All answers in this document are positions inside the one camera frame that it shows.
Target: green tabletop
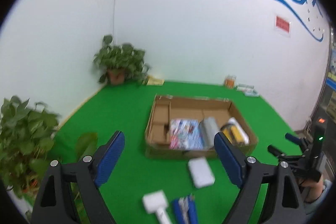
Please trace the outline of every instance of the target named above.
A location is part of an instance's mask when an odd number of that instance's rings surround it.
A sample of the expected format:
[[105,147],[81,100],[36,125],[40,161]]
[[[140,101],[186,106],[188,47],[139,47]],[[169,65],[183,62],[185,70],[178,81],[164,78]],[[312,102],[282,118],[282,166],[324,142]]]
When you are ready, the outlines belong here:
[[[54,152],[63,162],[75,160],[76,139],[84,132],[97,132],[98,145],[105,144],[116,130],[125,133],[125,150],[110,179],[100,192],[118,224],[157,224],[155,215],[147,215],[142,196],[164,190],[168,201],[193,193],[200,224],[220,224],[239,192],[229,181],[219,160],[209,160],[216,181],[213,186],[196,189],[190,178],[186,160],[152,160],[144,155],[144,131],[156,94],[176,96],[208,96],[231,99],[259,138],[253,156],[260,162],[276,164],[267,152],[274,144],[288,154],[300,149],[285,140],[289,126],[261,97],[249,98],[235,90],[218,85],[165,82],[163,86],[141,86],[134,83],[103,88],[82,106],[61,128],[56,136]],[[257,223],[266,185],[262,185],[250,223]],[[171,208],[168,213],[176,223]]]

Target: terracotta pot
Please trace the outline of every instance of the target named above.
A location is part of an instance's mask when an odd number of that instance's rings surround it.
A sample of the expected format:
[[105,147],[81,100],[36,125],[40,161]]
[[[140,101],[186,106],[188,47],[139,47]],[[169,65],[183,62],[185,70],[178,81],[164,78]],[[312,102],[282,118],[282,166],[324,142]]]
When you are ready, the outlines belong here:
[[111,69],[107,70],[112,85],[120,85],[125,81],[124,69]]

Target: cardboard box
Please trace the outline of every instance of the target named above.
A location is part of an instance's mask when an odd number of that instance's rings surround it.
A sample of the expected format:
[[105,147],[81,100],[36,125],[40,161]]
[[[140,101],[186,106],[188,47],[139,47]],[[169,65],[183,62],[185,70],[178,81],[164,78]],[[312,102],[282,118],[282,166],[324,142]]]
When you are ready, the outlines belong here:
[[199,122],[206,117],[214,117],[219,127],[234,117],[246,134],[250,143],[238,148],[249,155],[258,143],[257,136],[248,126],[234,103],[228,99],[210,99],[208,97],[182,98],[171,95],[157,95],[145,131],[146,156],[162,159],[190,159],[205,156],[217,157],[215,149],[210,150],[172,150],[170,145],[171,119],[196,119]]

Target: red sign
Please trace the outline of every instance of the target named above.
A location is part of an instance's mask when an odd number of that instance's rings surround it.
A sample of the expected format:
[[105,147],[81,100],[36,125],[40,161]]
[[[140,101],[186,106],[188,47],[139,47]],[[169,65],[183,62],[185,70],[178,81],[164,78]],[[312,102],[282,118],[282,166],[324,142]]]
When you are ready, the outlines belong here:
[[284,20],[283,18],[277,16],[277,19],[276,19],[276,27],[284,30],[285,32],[289,33],[289,22]]

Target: metal bolt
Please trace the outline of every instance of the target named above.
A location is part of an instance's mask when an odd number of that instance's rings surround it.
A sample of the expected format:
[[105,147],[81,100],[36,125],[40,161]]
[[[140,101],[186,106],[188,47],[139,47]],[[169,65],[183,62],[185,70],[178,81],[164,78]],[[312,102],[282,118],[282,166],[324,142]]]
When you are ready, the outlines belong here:
[[257,160],[254,157],[248,157],[247,161],[251,164],[255,163]]
[[83,162],[90,162],[92,160],[92,157],[91,156],[85,156],[83,158]]
[[280,165],[281,165],[283,168],[287,168],[287,167],[288,167],[288,163],[285,162],[285,161],[282,161],[282,162],[280,163]]
[[52,166],[52,167],[55,167],[56,165],[58,165],[58,160],[53,160],[53,161],[50,163],[50,166]]

